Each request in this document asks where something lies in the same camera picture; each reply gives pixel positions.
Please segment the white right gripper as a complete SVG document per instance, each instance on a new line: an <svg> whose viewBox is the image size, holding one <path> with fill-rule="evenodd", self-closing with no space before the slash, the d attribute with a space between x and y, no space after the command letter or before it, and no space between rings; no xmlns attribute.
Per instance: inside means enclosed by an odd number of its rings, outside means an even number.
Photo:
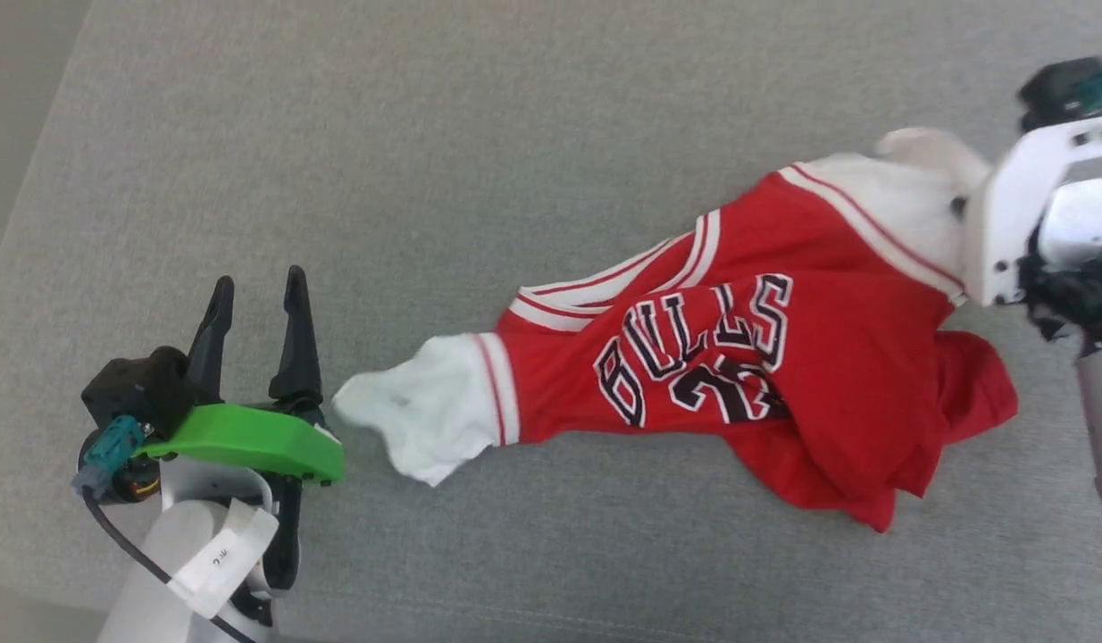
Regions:
<svg viewBox="0 0 1102 643"><path fill-rule="evenodd" d="M966 200L966 296L1011 304L1017 261L1071 167L1102 158L1102 115L1020 135Z"/></svg>

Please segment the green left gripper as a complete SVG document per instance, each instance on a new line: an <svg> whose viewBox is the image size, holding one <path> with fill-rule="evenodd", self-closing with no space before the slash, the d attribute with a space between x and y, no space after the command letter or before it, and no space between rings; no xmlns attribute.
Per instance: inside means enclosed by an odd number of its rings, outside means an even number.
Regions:
<svg viewBox="0 0 1102 643"><path fill-rule="evenodd" d="M233 326L234 280L213 285L188 351L195 404L140 404L120 412L127 429L122 465L114 471L115 504L159 494L165 505L188 499L256 499L273 505L303 484L329 486L344 473L344 449L321 426L323 401L317 333L305 269L288 268L287 332L268 395L280 407L222 403L223 351Z"/></svg>

